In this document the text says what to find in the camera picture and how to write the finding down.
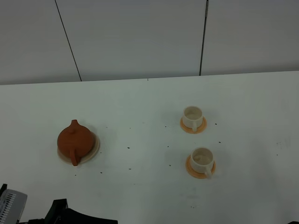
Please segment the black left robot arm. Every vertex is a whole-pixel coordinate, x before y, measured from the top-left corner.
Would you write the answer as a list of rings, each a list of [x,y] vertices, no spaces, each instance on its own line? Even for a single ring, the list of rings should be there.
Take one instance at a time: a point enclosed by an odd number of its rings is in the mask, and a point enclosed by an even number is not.
[[[26,224],[118,224],[117,220],[92,217],[68,208],[67,199],[54,200],[45,218]]]

